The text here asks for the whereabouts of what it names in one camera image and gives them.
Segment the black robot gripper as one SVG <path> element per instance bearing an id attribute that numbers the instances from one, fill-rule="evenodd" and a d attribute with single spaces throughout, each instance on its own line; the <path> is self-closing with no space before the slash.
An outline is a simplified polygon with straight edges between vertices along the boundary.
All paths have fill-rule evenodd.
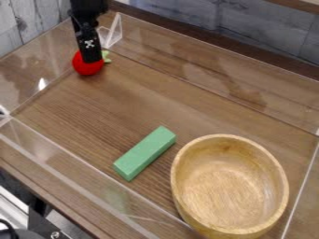
<path id="1" fill-rule="evenodd" d="M 107 0 L 69 0 L 68 16 L 76 31 L 79 50 L 85 63 L 95 63 L 103 58 L 101 42 L 93 27 L 97 18 L 108 11 Z"/>

